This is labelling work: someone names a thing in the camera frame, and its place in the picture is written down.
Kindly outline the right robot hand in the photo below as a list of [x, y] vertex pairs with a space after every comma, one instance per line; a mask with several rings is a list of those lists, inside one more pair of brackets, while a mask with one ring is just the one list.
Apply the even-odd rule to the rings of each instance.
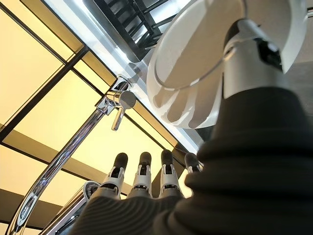
[[99, 188], [72, 235], [310, 235], [313, 128], [286, 84], [280, 52], [249, 19], [224, 42], [223, 96], [212, 137], [198, 151], [193, 191], [110, 199]]

